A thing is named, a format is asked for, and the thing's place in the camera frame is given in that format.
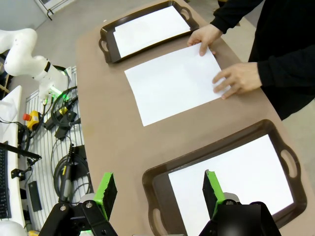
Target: white pegboard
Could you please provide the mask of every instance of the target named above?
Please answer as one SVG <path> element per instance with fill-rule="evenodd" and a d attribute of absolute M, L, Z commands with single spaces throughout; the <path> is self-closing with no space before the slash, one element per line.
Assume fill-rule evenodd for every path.
<path fill-rule="evenodd" d="M 76 67 L 73 67 L 71 70 L 71 83 L 73 85 L 77 85 L 76 78 Z M 43 111 L 43 105 L 38 98 L 38 91 L 35 91 L 30 97 L 26 99 L 26 113 L 30 113 L 31 111 Z M 75 103 L 72 109 L 75 113 L 77 113 L 77 117 L 80 117 L 80 110 L 78 106 L 78 102 Z M 45 116 L 44 121 L 46 122 L 50 117 L 50 112 Z M 32 210 L 31 198 L 28 189 L 28 184 L 26 186 L 27 190 L 27 198 L 29 211 L 31 216 L 31 222 L 33 225 L 33 229 L 40 230 L 53 206 L 58 202 L 58 197 L 54 190 L 54 183 L 52 177 L 52 171 L 54 171 L 55 166 L 64 156 L 67 155 L 70 140 L 69 138 L 65 138 L 62 142 L 57 141 L 57 144 L 54 146 L 54 151 L 52 152 L 52 148 L 54 143 L 56 142 L 55 132 L 57 130 L 57 126 L 55 126 L 52 130 L 48 131 L 43 126 L 41 126 L 41 130 L 36 134 L 36 136 L 31 140 L 29 151 L 39 154 L 42 159 L 36 162 L 33 166 L 32 175 L 30 177 L 31 172 L 26 174 L 26 179 L 30 177 L 28 183 L 32 181 L 37 181 L 37 187 L 39 191 L 40 203 L 42 206 L 42 210 L 34 212 Z M 76 124 L 71 127 L 71 130 L 67 134 L 71 142 L 74 146 L 80 146 L 84 144 L 82 127 L 81 124 Z M 53 161 L 51 166 L 51 154 L 53 154 Z M 79 185 L 83 183 L 88 183 L 88 178 L 80 178 L 78 181 L 73 182 L 73 190 L 76 189 Z M 86 194 L 88 190 L 88 185 L 85 184 L 76 191 L 76 194 L 73 198 L 73 202 L 80 201 L 81 197 Z"/>

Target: tray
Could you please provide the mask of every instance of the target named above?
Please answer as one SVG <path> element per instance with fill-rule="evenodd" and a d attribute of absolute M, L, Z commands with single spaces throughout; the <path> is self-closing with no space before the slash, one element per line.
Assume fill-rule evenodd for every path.
<path fill-rule="evenodd" d="M 149 204 L 149 222 L 154 235 L 161 235 L 163 230 L 168 234 L 187 235 L 168 177 L 170 172 L 218 156 L 266 134 L 269 135 L 280 159 L 294 201 L 293 204 L 274 214 L 273 218 L 280 228 L 300 215 L 307 206 L 307 198 L 301 182 L 300 163 L 293 150 L 283 142 L 274 124 L 269 120 L 262 120 L 215 143 L 153 167 L 143 174 L 142 183 Z"/>
<path fill-rule="evenodd" d="M 175 9 L 181 14 L 181 16 L 183 17 L 183 19 L 187 22 L 187 24 L 190 26 L 190 31 L 186 32 L 186 33 L 182 33 L 179 35 L 176 35 L 174 37 L 165 39 L 163 41 L 160 41 L 158 43 L 155 43 L 151 46 L 148 46 L 146 48 L 141 49 L 140 51 L 137 51 L 135 53 L 132 53 L 128 56 L 125 56 L 123 58 L 120 57 L 119 51 L 118 51 L 118 47 L 116 44 L 116 40 L 114 37 L 114 32 L 115 32 L 115 27 L 122 25 L 128 21 L 132 21 L 136 18 L 139 18 L 141 16 L 147 15 L 149 13 L 161 10 L 163 8 L 169 7 L 169 6 L 174 6 Z M 117 63 L 120 62 L 122 60 L 125 60 L 127 58 L 130 58 L 138 53 L 141 53 L 145 50 L 148 50 L 150 48 L 153 48 L 157 45 L 163 44 L 165 42 L 171 41 L 175 38 L 179 38 L 182 37 L 184 35 L 188 35 L 190 34 L 192 31 L 196 30 L 199 28 L 198 23 L 192 18 L 191 12 L 188 8 L 184 7 L 184 6 L 180 6 L 177 2 L 169 0 L 169 1 L 165 1 L 162 3 L 159 3 L 157 5 L 154 6 L 150 6 L 148 8 L 142 9 L 140 11 L 134 12 L 130 15 L 127 15 L 123 18 L 120 18 L 119 20 L 116 20 L 104 27 L 101 28 L 100 30 L 100 40 L 98 42 L 98 45 L 100 47 L 100 49 L 102 50 L 102 52 L 104 53 L 105 56 L 105 60 L 107 63 Z"/>

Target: table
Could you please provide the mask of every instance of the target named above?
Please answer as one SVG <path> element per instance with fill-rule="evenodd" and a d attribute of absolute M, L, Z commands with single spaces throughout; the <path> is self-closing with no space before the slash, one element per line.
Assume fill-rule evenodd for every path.
<path fill-rule="evenodd" d="M 208 24 L 183 0 L 176 1 L 191 10 L 200 26 Z M 102 26 L 84 34 L 77 42 L 78 94 L 94 187 L 98 186 L 104 172 L 114 172 L 118 194 L 110 222 L 118 235 L 152 234 L 142 186 L 142 175 L 149 168 L 211 144 L 262 119 L 271 120 L 283 140 L 294 149 L 281 120 L 260 89 L 227 100 L 217 99 L 143 127 L 124 71 L 186 47 L 188 37 L 108 65 L 98 47 Z M 213 44 L 213 49 L 222 69 L 239 62 L 222 39 Z M 302 183 L 308 206 L 299 217 L 280 229 L 283 236 L 315 233 L 315 198 L 303 166 Z"/>
<path fill-rule="evenodd" d="M 17 114 L 15 115 L 12 121 L 18 121 L 20 103 L 21 103 L 21 94 L 22 87 L 16 87 L 12 92 L 10 92 L 2 101 L 9 102 L 14 101 Z M 1 142 L 8 141 L 8 144 L 17 148 L 18 144 L 18 125 L 17 124 L 8 124 L 8 128 L 3 133 L 3 136 L 0 139 Z M 10 209 L 11 209 L 11 218 L 8 220 L 15 221 L 19 223 L 22 227 L 25 226 L 22 201 L 20 195 L 20 181 L 19 178 L 11 178 L 11 171 L 18 169 L 18 154 L 8 151 L 8 187 L 10 190 Z"/>

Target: sheet of paper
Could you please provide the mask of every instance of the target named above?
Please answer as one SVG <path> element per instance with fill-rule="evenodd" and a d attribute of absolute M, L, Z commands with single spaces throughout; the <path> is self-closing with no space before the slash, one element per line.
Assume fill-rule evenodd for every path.
<path fill-rule="evenodd" d="M 212 79 L 220 67 L 200 44 L 147 61 L 125 71 L 143 126 L 219 98 Z"/>
<path fill-rule="evenodd" d="M 190 31 L 173 7 L 167 7 L 115 27 L 114 37 L 123 58 L 165 39 Z"/>
<path fill-rule="evenodd" d="M 284 171 L 268 135 L 229 152 L 169 174 L 188 236 L 209 221 L 202 186 L 205 170 L 214 171 L 222 191 L 242 204 L 263 202 L 271 214 L 293 203 Z"/>

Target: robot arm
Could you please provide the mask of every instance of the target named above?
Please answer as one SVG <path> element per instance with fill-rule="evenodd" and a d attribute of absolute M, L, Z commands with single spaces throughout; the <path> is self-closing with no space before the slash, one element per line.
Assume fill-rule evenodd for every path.
<path fill-rule="evenodd" d="M 36 40 L 37 33 L 33 29 L 0 30 L 0 53 L 10 50 L 4 63 L 6 72 L 13 76 L 32 76 L 39 82 L 39 97 L 44 98 L 52 87 L 59 91 L 66 90 L 68 78 L 48 59 L 32 56 Z"/>

